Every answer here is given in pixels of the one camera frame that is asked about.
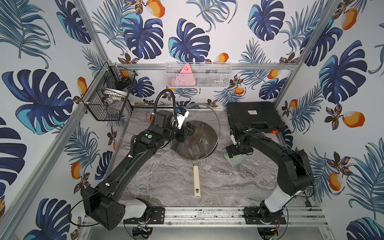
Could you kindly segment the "green checkered cloth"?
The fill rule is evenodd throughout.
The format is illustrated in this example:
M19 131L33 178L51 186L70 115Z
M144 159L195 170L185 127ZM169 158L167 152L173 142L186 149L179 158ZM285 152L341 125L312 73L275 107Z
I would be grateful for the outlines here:
M240 164L242 164L245 159L247 158L247 155L236 155L232 158L229 157L229 154L227 151L224 151L224 158L227 160L227 162L232 166L232 167L237 167Z

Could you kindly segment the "glass pot lid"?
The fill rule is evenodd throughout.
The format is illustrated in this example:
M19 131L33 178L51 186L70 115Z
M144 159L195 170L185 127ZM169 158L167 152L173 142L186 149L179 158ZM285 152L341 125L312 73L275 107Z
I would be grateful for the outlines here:
M188 129L186 139L173 140L171 149L187 161L200 161L209 157L217 148L221 135L218 114L206 104L190 104L189 115L183 126Z

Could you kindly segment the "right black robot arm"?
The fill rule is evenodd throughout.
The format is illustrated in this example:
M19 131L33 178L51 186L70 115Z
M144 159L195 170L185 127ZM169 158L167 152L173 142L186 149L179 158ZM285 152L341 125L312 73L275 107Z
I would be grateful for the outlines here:
M283 147L255 128L230 130L230 135L233 143L226 147L228 160L251 155L253 149L257 149L278 166L277 187L248 219L263 224L279 220L283 217L283 209L287 203L314 184L308 155L303 150L293 151Z

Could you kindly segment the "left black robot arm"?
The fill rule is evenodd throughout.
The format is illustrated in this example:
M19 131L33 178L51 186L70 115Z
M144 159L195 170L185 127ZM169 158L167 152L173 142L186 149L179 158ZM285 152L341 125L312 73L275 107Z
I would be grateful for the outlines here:
M85 214L107 230L123 220L128 206L120 204L124 190L140 168L169 143L179 145L194 133L192 124L184 122L188 112L176 106L170 89L159 93L154 102L150 126L131 138L131 148L122 162L95 188L83 192Z

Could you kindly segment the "black tool case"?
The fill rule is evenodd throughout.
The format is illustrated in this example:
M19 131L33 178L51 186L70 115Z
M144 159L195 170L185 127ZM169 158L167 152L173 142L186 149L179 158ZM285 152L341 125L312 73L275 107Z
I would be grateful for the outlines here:
M226 110L234 132L257 129L264 133L277 133L285 127L271 102L233 102L227 104Z

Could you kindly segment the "pink triangle item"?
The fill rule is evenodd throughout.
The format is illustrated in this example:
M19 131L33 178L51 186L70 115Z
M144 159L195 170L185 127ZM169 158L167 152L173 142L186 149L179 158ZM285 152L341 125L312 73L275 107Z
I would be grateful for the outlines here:
M180 73L176 76L175 86L177 87L191 87L195 86L196 79L193 74L191 65L186 63Z

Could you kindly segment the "clear wall shelf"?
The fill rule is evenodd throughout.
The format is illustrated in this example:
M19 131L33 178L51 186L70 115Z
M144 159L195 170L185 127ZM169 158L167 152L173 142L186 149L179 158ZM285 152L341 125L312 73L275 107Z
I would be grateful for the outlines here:
M225 88L229 86L232 66L227 63L189 63L196 79L195 86L175 86L176 76L186 63L167 63L168 87L170 88Z

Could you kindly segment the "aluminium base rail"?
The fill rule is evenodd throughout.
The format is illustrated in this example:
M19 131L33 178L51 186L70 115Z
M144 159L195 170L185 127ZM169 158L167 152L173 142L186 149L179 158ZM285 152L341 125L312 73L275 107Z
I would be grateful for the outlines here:
M271 220L256 217L258 207L153 207L149 219L140 221L122 211L101 217L103 226L112 230L119 225L147 227L328 227L319 207L287 207Z

